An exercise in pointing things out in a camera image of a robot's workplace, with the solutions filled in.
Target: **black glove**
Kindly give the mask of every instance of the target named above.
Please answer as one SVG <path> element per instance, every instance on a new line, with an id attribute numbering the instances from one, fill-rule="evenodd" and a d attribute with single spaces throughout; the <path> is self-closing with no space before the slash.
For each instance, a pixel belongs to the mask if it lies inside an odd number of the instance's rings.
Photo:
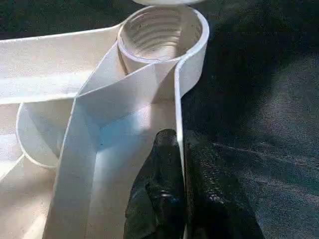
<path id="1" fill-rule="evenodd" d="M 263 239 L 237 178 L 207 137 L 185 132 L 188 238 Z"/>
<path id="2" fill-rule="evenodd" d="M 156 135 L 151 153 L 133 183 L 124 239 L 180 239 L 185 215 L 176 133 L 165 129 Z"/>

